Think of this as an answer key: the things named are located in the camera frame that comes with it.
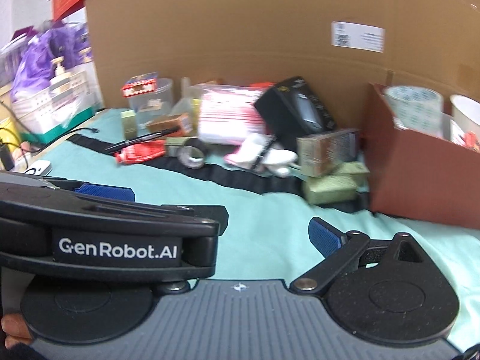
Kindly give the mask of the person's left hand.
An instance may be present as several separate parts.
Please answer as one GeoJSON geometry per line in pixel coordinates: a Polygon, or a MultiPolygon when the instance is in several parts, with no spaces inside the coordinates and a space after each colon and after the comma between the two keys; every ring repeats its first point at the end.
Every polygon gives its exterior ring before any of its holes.
{"type": "Polygon", "coordinates": [[[22,314],[6,314],[1,318],[1,330],[5,333],[5,346],[9,350],[18,344],[30,345],[32,335],[22,314]]]}

